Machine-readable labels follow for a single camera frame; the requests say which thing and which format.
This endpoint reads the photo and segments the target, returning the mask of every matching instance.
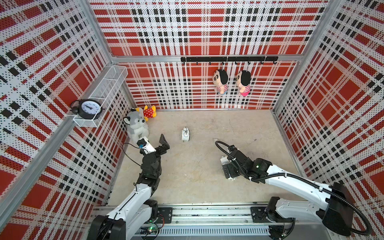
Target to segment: stuffed animal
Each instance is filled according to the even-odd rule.
[[[239,87],[240,95],[247,96],[251,91],[249,83],[251,82],[251,73],[248,71],[240,71],[236,76],[236,84]]]
[[[228,75],[227,72],[224,70],[216,70],[214,72],[214,76],[212,78],[214,85],[216,86],[216,91],[220,93],[221,95],[224,95],[227,93],[228,90]]]
[[[128,136],[134,143],[137,144],[139,139],[149,136],[148,124],[144,119],[144,112],[142,108],[139,108],[138,111],[132,108],[131,112],[129,112],[123,120],[128,125]]]
[[[154,118],[157,116],[156,113],[156,107],[152,106],[151,108],[148,108],[147,105],[144,107],[144,119],[145,121],[148,121],[148,118]]]

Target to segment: pink shorts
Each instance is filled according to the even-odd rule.
[[[243,95],[243,96],[245,97],[246,95],[249,94],[249,92],[250,92],[250,91],[248,91],[248,92],[243,92],[243,93],[240,93],[240,94]]]

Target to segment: cartoon boy plush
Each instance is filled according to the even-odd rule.
[[[221,95],[224,95],[228,91],[228,75],[224,70],[216,70],[212,78],[214,85],[216,86],[216,91]]]
[[[240,94],[247,96],[251,91],[249,83],[251,82],[251,73],[248,71],[240,71],[236,76],[236,84],[239,87]]]

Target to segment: black cable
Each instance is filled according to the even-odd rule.
[[[268,179],[268,178],[272,178],[272,177],[280,177],[280,176],[287,176],[287,177],[292,177],[294,179],[298,179],[302,182],[305,182],[306,184],[308,185],[311,185],[312,187],[316,188],[316,189],[320,189],[320,186],[309,181],[308,179],[305,179],[305,178],[302,178],[300,176],[297,176],[297,175],[294,175],[294,174],[291,174],[291,173],[275,173],[275,174],[271,174],[271,175],[268,175],[268,176],[265,176],[265,177],[261,177],[261,178],[256,178],[255,175],[251,174],[251,177],[255,177],[256,179],[251,179],[252,182],[259,182],[261,180],[265,180],[265,179]],[[354,229],[354,228],[350,228],[350,231],[353,232],[353,233],[356,233],[356,234],[360,234],[360,235],[370,235],[372,233],[372,226],[371,224],[369,223],[369,220],[366,218],[366,216],[357,208],[355,207],[352,203],[350,203],[349,201],[347,201],[345,198],[337,195],[336,193],[328,190],[328,189],[325,189],[323,188],[322,191],[328,193],[329,195],[335,197],[337,199],[337,201],[341,202],[341,203],[344,203],[346,204],[347,206],[349,206],[350,208],[353,209],[353,211],[355,213],[357,213],[357,215],[359,215],[361,217],[361,219],[363,220],[365,226],[366,226],[366,230],[365,231],[360,231],[360,230],[357,230],[357,229]]]
[[[157,236],[159,235],[159,226],[156,224],[156,223],[154,223],[154,222],[149,222],[149,221],[146,221],[146,223],[153,223],[154,225],[156,225],[156,227],[157,227],[157,231],[156,231],[156,236],[155,236],[155,238],[154,239],[152,239],[152,240],[155,240],[156,238],[157,238]],[[146,237],[149,235],[150,233],[148,233],[147,235],[145,235],[145,237],[143,238],[143,237],[141,237],[142,239],[144,239],[144,240],[146,240]]]
[[[112,225],[113,225],[113,222],[109,225],[109,228],[108,228],[107,232],[105,233],[105,235],[103,236],[102,239],[104,239],[105,236],[108,234],[108,232],[109,232],[109,230],[111,229]]]
[[[233,161],[236,163],[237,167],[239,168],[240,172],[243,174],[243,176],[245,178],[248,178],[248,174],[246,172],[245,169],[243,169],[243,167],[240,165],[240,163],[238,162],[238,160],[232,156],[231,154],[229,154],[226,150],[224,150],[222,147],[219,146],[219,144],[223,144],[224,146],[230,148],[230,146],[228,144],[226,144],[225,142],[222,142],[222,141],[215,141],[215,145],[216,147],[218,147],[222,152],[224,152],[226,155],[230,156]]]
[[[75,102],[80,102],[79,100],[75,100],[75,101],[73,101],[71,104],[70,104],[70,108],[73,108],[72,107],[72,104],[74,104]]]
[[[140,164],[138,164],[137,162],[133,161],[132,158],[130,158],[130,157],[128,156],[128,154],[124,151],[124,148],[121,148],[121,149],[122,149],[122,151],[124,152],[125,156],[127,156],[132,162],[136,163],[137,165],[139,165],[139,166],[141,167]]]
[[[135,194],[133,194],[132,196],[131,196],[131,198],[128,200],[128,201],[126,201],[125,203],[124,203],[124,205],[123,206],[121,206],[121,208],[119,209],[119,211],[121,211],[123,208],[124,208],[124,206],[135,196]]]
[[[291,226],[291,228],[288,230],[287,235],[283,236],[283,237],[281,238],[281,240],[283,240],[284,238],[288,237],[288,236],[291,234],[291,232],[293,231],[293,228],[294,228],[294,226],[295,226],[295,222],[296,222],[296,218],[291,217],[291,219],[292,219],[292,226]]]
[[[224,146],[226,146],[226,147],[230,147],[228,144],[226,144],[225,142],[222,142],[222,141],[216,141],[215,142],[215,145],[216,145],[216,147],[217,148],[219,148],[222,152],[224,152],[226,155],[228,155],[228,156],[230,156],[232,159],[234,159],[235,157],[234,156],[232,156],[231,154],[229,154],[226,150],[224,150],[222,147],[220,147],[219,146],[219,143],[220,144],[223,144]]]
[[[130,144],[129,142],[124,143],[123,146],[124,146],[125,144],[129,144],[129,145],[131,145],[131,146],[134,147],[134,148],[140,149],[140,148],[138,148],[138,147],[135,147],[135,145]]]

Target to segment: wire basket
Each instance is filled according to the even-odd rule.
[[[79,127],[99,127],[105,117],[113,98],[116,96],[121,84],[128,75],[127,68],[124,66],[112,66],[103,77],[96,89],[91,93],[89,99],[95,100],[101,104],[102,112],[98,118],[84,119],[76,115],[73,120]]]

